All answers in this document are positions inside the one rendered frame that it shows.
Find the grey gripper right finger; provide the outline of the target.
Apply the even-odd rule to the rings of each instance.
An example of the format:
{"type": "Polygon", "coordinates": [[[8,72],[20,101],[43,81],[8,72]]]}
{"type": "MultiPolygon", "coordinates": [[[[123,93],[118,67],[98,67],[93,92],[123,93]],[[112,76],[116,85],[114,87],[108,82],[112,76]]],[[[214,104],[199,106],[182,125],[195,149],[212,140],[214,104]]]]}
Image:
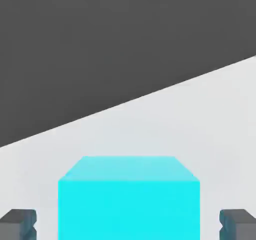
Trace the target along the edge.
{"type": "Polygon", "coordinates": [[[222,209],[219,240],[256,240],[256,218],[245,209],[222,209]]]}

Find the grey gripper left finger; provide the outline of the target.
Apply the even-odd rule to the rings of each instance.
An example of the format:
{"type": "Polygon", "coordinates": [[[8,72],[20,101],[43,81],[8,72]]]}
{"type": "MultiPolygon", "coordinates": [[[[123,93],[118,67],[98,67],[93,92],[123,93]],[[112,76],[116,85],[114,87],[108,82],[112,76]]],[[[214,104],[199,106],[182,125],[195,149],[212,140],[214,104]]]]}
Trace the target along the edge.
{"type": "Polygon", "coordinates": [[[11,209],[0,218],[0,240],[37,240],[34,209],[11,209]]]}

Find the small cyan cube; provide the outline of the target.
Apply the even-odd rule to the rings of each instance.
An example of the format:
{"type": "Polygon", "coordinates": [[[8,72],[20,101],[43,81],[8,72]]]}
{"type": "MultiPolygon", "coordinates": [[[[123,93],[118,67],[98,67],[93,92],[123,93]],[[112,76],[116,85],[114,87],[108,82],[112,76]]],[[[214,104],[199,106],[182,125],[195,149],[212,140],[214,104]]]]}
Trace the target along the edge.
{"type": "Polygon", "coordinates": [[[85,156],[58,181],[58,240],[200,240],[200,181],[172,156],[85,156]]]}

